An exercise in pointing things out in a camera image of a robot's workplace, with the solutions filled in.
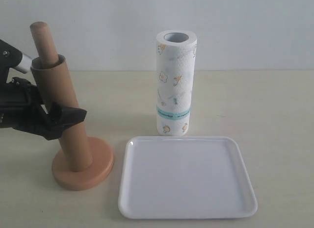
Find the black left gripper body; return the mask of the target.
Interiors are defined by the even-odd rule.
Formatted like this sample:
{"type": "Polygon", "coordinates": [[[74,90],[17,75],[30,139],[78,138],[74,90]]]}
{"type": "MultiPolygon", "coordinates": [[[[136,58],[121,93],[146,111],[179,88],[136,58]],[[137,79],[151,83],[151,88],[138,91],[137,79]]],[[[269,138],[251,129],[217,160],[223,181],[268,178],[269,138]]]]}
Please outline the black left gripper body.
{"type": "Polygon", "coordinates": [[[49,117],[42,105],[37,86],[13,77],[0,85],[0,127],[23,132],[49,130],[49,117]]]}

